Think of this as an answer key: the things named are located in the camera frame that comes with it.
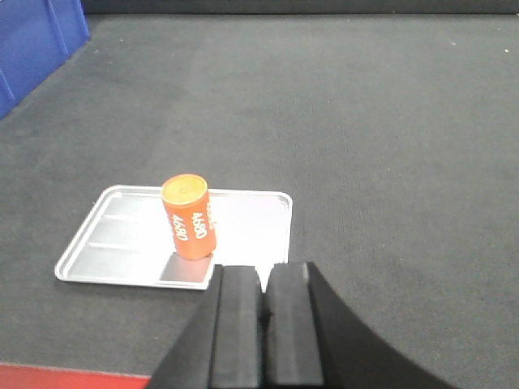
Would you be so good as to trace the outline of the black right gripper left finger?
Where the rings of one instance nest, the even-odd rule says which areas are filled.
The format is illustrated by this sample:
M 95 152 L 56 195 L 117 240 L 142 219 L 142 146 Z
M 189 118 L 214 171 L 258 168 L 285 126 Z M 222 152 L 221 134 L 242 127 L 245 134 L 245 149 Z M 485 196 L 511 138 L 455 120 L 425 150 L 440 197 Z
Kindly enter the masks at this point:
M 147 387 L 261 387 L 262 308 L 253 267 L 215 266 L 198 309 Z

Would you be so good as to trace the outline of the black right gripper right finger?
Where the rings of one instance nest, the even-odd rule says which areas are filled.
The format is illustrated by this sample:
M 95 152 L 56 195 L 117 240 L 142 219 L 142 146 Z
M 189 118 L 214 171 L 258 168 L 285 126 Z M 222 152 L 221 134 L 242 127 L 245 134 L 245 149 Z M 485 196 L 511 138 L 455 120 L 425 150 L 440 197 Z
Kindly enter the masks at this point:
M 270 388 L 449 388 L 372 331 L 314 263 L 277 264 L 266 291 Z

